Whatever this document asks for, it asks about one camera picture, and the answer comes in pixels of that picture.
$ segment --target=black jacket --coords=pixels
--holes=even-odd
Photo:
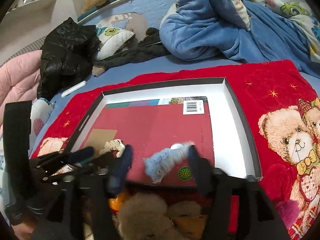
[[[92,55],[100,44],[95,26],[81,26],[72,18],[46,37],[41,55],[37,98],[48,101],[61,88],[76,85],[92,72]]]

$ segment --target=bow tie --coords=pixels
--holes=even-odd
[[[309,153],[309,156],[297,164],[298,174],[303,175],[306,172],[307,167],[311,163],[315,163],[316,161],[317,161],[316,153],[314,150],[311,150]]]

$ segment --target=teddy bear print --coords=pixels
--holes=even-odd
[[[316,136],[320,142],[320,100],[316,98],[309,102],[299,99],[299,110],[303,113],[302,120],[309,130]]]
[[[65,145],[67,140],[68,138],[64,138],[64,137],[63,138],[48,137],[44,139],[40,146],[38,157],[61,150],[62,146]]]
[[[260,117],[259,133],[268,140],[268,147],[284,161],[294,165],[298,175],[290,199],[298,202],[302,230],[308,230],[309,213],[318,206],[320,196],[320,153],[313,132],[303,122],[298,106],[289,106]]]

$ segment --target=red book cover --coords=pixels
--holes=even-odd
[[[175,143],[195,142],[199,154],[213,165],[209,106],[206,97],[197,99],[169,98],[106,105],[82,147],[93,129],[115,130],[114,139],[121,139],[124,144],[133,147],[132,168],[127,174],[127,180],[147,184],[152,184],[152,179],[144,172],[143,158],[151,157]],[[197,109],[198,101],[202,101],[201,112]],[[188,160],[176,164],[160,184],[195,186]]]

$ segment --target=white tube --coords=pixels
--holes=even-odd
[[[71,94],[72,92],[78,90],[79,88],[84,87],[86,83],[87,83],[86,81],[82,81],[82,82],[80,82],[79,84],[76,84],[75,86],[67,89],[66,91],[64,91],[64,92],[61,94],[61,97],[64,98],[65,96]]]

